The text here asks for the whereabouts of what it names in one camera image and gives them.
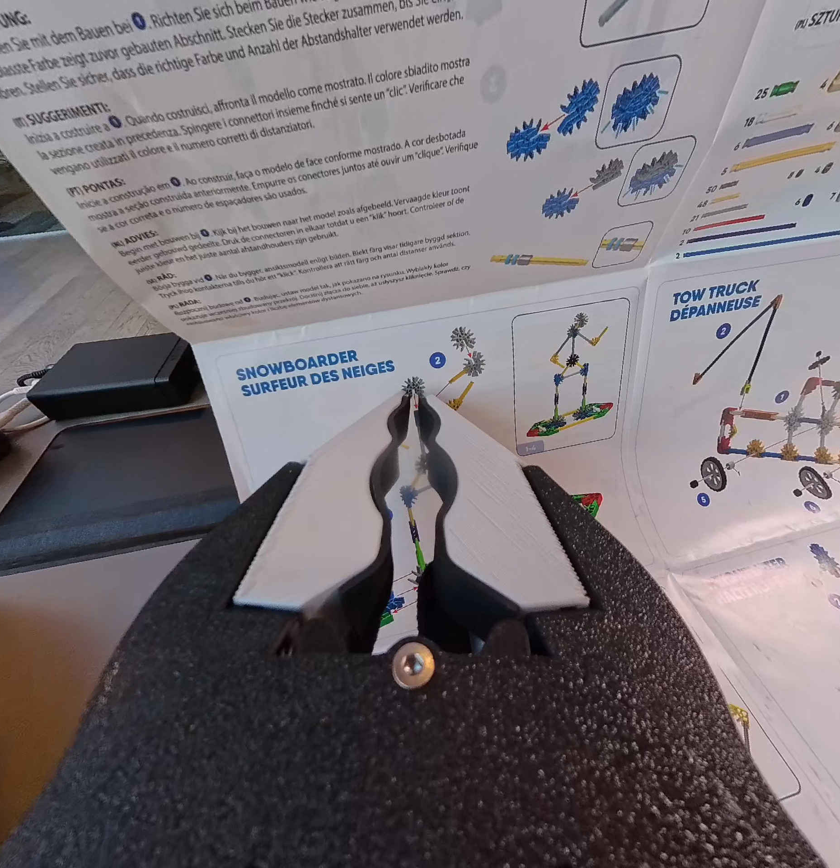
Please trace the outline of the white instruction sheet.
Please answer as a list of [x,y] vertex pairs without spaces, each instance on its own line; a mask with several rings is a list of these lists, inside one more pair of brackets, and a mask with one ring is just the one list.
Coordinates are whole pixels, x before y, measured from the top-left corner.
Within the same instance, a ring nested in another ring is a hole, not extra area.
[[600,492],[840,865],[840,2],[0,2],[0,147],[241,495],[411,376]]

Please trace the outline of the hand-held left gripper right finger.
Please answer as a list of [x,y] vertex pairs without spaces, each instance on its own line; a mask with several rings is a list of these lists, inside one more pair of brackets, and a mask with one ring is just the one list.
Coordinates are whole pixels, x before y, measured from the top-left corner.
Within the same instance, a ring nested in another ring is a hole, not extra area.
[[441,498],[433,560],[446,613],[535,613],[589,604],[511,451],[443,404],[418,401],[427,477]]

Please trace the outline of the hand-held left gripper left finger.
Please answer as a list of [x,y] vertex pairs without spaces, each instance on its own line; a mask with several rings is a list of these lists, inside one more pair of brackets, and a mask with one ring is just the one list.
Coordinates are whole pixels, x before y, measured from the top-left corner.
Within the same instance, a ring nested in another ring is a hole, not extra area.
[[411,404],[396,394],[310,455],[233,602],[310,613],[389,552],[386,496]]

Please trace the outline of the black power adapter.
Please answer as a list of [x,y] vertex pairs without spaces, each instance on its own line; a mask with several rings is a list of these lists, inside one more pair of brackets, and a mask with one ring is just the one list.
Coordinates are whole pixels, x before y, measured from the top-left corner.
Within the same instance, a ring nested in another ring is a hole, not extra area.
[[75,344],[26,397],[65,420],[180,406],[199,383],[190,345],[162,333]]

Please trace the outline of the grey desk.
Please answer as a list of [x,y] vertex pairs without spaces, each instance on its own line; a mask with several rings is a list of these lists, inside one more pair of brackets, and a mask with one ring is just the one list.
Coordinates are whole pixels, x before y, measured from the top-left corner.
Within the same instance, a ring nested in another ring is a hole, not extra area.
[[195,544],[0,577],[0,844],[72,743],[122,635]]

